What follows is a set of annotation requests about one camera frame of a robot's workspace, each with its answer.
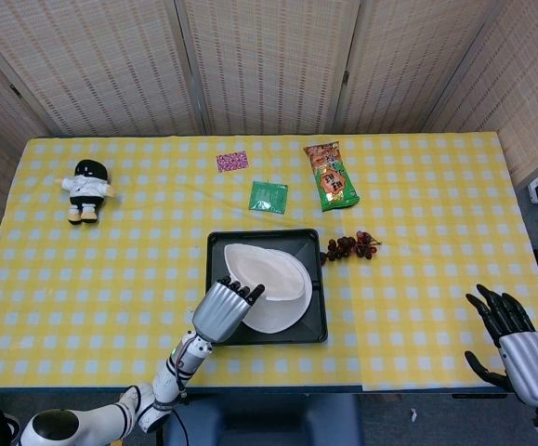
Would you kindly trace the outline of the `dark red grape bunch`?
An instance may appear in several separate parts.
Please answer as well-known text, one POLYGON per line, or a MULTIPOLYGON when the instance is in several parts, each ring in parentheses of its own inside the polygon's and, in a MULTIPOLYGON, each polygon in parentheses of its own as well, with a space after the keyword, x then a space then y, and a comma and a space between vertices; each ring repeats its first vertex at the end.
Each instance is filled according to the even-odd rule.
POLYGON ((367 231, 358 230, 353 236, 341 236, 330 239, 326 250, 320 252, 321 265, 346 259, 352 256, 372 259, 382 243, 367 231))

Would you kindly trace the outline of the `white paper plate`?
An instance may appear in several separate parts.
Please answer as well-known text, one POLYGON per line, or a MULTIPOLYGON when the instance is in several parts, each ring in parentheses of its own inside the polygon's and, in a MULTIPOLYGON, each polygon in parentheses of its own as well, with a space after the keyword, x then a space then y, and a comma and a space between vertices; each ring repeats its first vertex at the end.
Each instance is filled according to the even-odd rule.
POLYGON ((284 251, 231 243, 224 248, 224 260, 233 279, 245 285, 263 284, 268 301, 294 301, 309 290, 305 267, 284 251))

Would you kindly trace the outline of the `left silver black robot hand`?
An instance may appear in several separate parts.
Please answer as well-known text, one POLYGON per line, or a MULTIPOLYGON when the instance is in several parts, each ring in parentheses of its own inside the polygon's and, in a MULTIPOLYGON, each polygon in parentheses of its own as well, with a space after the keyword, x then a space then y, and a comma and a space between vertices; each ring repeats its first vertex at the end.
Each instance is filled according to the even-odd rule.
POLYGON ((212 344, 225 342, 264 292, 263 284, 250 289, 230 276, 217 280, 194 310, 192 324, 196 334, 212 344))

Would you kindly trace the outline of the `black white plush doll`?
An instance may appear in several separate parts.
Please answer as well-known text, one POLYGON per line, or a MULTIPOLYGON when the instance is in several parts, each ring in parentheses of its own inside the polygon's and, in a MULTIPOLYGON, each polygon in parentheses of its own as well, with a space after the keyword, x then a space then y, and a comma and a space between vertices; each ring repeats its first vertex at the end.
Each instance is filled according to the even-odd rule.
POLYGON ((97 223, 100 206, 106 198, 116 196, 106 166, 91 159, 79 161, 73 177, 57 178, 55 182, 69 192, 67 219, 72 225, 97 223))

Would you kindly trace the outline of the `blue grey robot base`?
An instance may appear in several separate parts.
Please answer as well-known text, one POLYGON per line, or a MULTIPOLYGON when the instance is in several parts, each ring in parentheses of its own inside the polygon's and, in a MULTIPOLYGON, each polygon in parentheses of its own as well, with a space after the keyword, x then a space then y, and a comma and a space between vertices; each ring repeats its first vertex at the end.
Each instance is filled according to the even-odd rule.
POLYGON ((177 407, 156 446, 362 446, 358 396, 198 395, 177 407))

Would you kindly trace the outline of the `pink patterned small packet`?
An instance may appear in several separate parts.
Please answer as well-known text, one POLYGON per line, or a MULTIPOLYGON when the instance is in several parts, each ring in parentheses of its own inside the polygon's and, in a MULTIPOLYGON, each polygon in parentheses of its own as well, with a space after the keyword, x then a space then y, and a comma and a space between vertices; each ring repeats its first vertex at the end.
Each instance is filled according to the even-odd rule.
POLYGON ((219 172, 240 170, 249 166, 246 151, 219 154, 216 161, 219 172))

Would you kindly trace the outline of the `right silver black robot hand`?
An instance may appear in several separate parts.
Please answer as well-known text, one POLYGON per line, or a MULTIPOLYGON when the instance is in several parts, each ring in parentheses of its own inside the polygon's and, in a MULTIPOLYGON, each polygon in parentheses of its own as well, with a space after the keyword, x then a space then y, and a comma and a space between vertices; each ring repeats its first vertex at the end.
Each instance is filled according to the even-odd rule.
POLYGON ((515 297, 498 294, 482 284, 476 288, 481 297, 467 294, 466 299, 497 347, 505 373, 488 370, 469 350, 465 352, 467 363, 484 382, 511 391, 524 404, 538 408, 538 331, 515 297))

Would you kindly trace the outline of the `white paper plate cracked rim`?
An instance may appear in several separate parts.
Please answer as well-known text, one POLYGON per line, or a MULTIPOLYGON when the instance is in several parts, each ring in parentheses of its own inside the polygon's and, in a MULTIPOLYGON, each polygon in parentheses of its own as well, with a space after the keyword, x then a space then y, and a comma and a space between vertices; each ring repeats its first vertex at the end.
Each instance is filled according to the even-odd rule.
POLYGON ((243 319, 249 328, 263 334, 276 334, 296 324, 306 313, 312 296, 312 284, 306 268, 297 260, 293 266, 302 274, 302 295, 293 300, 272 301, 264 295, 258 298, 243 319))

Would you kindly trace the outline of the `green sachet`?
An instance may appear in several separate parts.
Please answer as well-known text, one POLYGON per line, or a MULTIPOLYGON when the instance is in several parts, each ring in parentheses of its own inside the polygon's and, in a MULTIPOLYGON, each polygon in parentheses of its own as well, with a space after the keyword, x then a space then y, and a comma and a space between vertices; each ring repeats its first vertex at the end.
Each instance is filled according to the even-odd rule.
POLYGON ((254 181, 248 209, 283 215, 286 209, 288 186, 254 181))

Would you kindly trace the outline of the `black square plastic tray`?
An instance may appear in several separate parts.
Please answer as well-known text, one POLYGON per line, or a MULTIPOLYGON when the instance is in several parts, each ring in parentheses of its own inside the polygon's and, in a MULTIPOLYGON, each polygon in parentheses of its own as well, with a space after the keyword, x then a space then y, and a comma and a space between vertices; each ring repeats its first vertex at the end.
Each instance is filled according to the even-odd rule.
POLYGON ((224 260, 227 244, 243 243, 284 251, 306 268, 312 296, 304 316, 292 327, 276 334, 263 334, 243 322, 224 342, 226 346, 322 343, 328 337, 322 285, 320 241, 313 229, 212 232, 207 240, 206 286, 228 274, 224 260))

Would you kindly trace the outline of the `beige woven folding screen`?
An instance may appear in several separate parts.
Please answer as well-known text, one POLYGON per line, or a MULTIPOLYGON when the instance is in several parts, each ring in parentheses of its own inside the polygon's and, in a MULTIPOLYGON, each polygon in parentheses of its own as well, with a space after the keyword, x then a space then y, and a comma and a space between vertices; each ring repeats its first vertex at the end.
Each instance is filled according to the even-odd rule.
POLYGON ((36 137, 418 131, 538 173, 538 0, 0 0, 0 223, 36 137))

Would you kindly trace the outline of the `yellow white checked tablecloth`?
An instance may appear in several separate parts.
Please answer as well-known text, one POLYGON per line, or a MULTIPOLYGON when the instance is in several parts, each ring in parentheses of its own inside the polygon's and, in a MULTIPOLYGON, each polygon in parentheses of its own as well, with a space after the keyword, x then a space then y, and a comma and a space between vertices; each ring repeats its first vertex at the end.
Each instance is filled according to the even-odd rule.
POLYGON ((475 387, 464 353, 503 364, 466 301, 477 284, 516 297, 538 330, 538 268, 493 133, 343 136, 360 195, 323 212, 304 148, 321 137, 34 139, 0 226, 0 387, 126 387, 149 381, 190 327, 214 231, 358 230, 370 260, 323 267, 327 339, 221 347, 195 387, 475 387), (249 166, 217 170, 246 151, 249 166), (72 225, 83 159, 116 196, 97 223, 72 225), (283 215, 248 209, 254 181, 288 186, 283 215))

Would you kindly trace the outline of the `orange green snack bag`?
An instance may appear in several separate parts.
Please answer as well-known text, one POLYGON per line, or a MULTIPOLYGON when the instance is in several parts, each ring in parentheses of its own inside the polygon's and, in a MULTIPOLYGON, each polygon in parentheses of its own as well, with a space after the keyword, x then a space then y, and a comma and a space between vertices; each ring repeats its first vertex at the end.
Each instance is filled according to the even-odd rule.
POLYGON ((329 142, 304 148, 308 156, 323 212, 347 208, 360 200, 344 166, 339 142, 329 142))

